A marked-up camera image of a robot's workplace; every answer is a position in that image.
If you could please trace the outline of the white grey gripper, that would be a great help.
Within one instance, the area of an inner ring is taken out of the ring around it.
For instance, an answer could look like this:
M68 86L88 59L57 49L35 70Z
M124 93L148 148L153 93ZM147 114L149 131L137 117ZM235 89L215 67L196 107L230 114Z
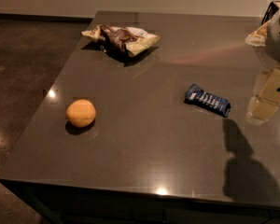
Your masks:
M267 29L266 52L280 62L280 8ZM262 70L257 76L246 113L249 122L267 122L280 107L280 66Z

